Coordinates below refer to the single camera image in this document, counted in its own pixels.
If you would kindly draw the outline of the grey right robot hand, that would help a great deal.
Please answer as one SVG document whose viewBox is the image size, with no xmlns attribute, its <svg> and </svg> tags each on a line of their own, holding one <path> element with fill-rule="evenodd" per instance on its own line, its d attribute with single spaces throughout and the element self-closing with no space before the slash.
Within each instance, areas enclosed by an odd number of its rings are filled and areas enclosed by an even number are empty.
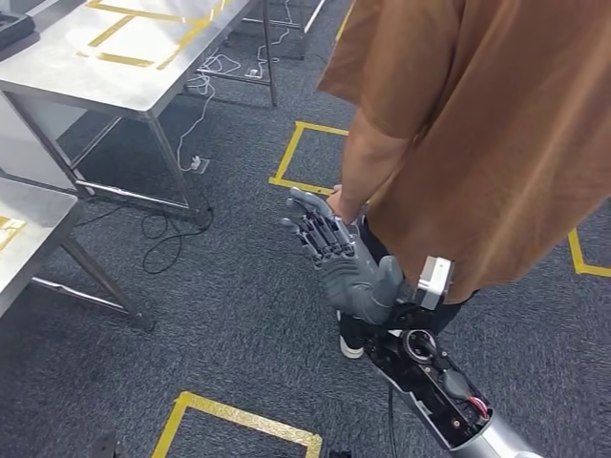
<svg viewBox="0 0 611 458">
<path fill-rule="evenodd" d="M 403 283 L 393 256 L 375 261 L 357 235 L 325 200 L 293 187 L 287 199 L 289 218 L 280 224 L 297 238 L 321 272 L 329 304 L 369 324 L 386 322 Z"/>
</svg>

